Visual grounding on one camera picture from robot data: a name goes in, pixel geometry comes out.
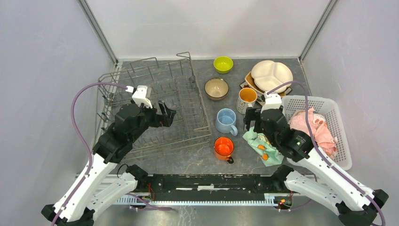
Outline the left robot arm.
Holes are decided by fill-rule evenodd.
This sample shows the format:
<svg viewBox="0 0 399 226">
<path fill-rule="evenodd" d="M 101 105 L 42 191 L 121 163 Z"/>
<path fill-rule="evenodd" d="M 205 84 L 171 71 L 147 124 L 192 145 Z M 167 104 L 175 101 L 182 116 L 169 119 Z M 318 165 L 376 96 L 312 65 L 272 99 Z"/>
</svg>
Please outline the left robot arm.
<svg viewBox="0 0 399 226">
<path fill-rule="evenodd" d="M 100 136 L 88 162 L 67 193 L 55 204 L 45 205 L 41 214 L 57 226 L 91 226 L 98 216 L 130 191 L 142 192 L 148 186 L 148 174 L 131 165 L 115 182 L 95 193 L 106 176 L 133 148 L 133 143 L 150 127 L 170 127 L 175 110 L 159 101 L 161 113 L 154 106 L 135 102 L 123 105 L 115 121 Z"/>
</svg>

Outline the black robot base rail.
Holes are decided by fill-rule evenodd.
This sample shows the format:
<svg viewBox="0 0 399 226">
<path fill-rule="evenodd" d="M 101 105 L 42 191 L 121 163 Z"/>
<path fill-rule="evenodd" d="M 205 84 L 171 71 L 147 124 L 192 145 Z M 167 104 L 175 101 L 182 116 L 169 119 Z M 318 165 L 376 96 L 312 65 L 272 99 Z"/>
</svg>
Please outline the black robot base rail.
<svg viewBox="0 0 399 226">
<path fill-rule="evenodd" d="M 282 170 L 261 174 L 148 174 L 128 166 L 138 180 L 125 196 L 135 207 L 151 205 L 272 206 L 288 210 L 294 192 L 283 183 Z"/>
</svg>

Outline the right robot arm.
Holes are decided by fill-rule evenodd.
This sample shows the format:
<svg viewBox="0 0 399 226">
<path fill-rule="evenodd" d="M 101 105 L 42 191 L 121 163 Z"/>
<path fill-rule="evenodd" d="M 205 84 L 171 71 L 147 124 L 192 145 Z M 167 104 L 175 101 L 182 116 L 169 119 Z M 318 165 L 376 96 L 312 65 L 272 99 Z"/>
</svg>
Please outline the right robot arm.
<svg viewBox="0 0 399 226">
<path fill-rule="evenodd" d="M 247 129 L 253 121 L 254 132 L 264 134 L 284 157 L 324 181 L 320 184 L 308 180 L 292 167 L 282 165 L 273 174 L 273 189 L 277 192 L 288 189 L 307 196 L 334 212 L 345 226 L 373 226 L 376 217 L 380 217 L 383 226 L 386 225 L 382 207 L 388 194 L 365 186 L 331 160 L 321 142 L 315 140 L 311 126 L 313 118 L 312 109 L 304 111 L 300 122 L 305 128 L 301 129 L 292 121 L 287 122 L 282 108 L 246 109 L 244 124 Z"/>
</svg>

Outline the orange mug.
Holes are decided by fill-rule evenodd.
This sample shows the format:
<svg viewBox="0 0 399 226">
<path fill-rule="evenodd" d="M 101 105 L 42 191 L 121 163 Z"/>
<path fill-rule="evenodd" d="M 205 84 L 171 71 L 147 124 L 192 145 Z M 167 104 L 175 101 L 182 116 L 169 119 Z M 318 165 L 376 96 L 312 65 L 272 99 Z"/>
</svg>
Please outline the orange mug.
<svg viewBox="0 0 399 226">
<path fill-rule="evenodd" d="M 214 142 L 214 155 L 218 160 L 234 163 L 232 153 L 234 151 L 233 142 L 227 137 L 220 137 Z"/>
</svg>

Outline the white floral mug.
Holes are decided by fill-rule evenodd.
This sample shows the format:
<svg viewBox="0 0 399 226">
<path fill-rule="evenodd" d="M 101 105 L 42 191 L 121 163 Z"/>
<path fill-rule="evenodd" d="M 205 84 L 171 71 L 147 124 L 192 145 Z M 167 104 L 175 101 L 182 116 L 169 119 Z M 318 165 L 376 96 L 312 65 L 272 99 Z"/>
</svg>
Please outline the white floral mug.
<svg viewBox="0 0 399 226">
<path fill-rule="evenodd" d="M 236 108 L 239 113 L 245 114 L 248 107 L 253 107 L 257 100 L 257 92 L 252 88 L 242 88 L 238 95 Z"/>
</svg>

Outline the light blue mug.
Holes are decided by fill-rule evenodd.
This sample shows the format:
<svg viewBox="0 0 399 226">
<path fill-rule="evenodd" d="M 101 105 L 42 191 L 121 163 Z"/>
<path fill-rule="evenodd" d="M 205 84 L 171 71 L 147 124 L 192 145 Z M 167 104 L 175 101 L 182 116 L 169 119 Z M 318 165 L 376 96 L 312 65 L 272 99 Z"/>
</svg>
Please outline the light blue mug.
<svg viewBox="0 0 399 226">
<path fill-rule="evenodd" d="M 236 114 L 232 109 L 221 109 L 216 115 L 215 127 L 221 133 L 237 136 L 236 119 Z"/>
</svg>

